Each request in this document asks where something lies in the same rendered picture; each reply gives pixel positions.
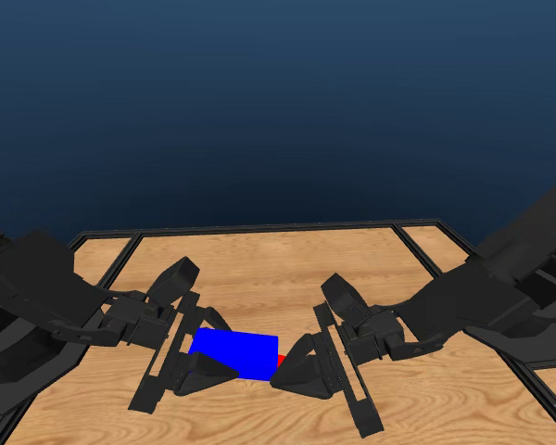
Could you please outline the blue hollow socket block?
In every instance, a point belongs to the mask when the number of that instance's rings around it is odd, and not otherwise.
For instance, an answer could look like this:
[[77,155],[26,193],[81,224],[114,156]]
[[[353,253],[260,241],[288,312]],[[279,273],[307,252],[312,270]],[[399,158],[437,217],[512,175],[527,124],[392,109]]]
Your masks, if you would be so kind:
[[276,372],[279,338],[200,327],[189,354],[202,352],[239,372],[239,378],[270,381]]

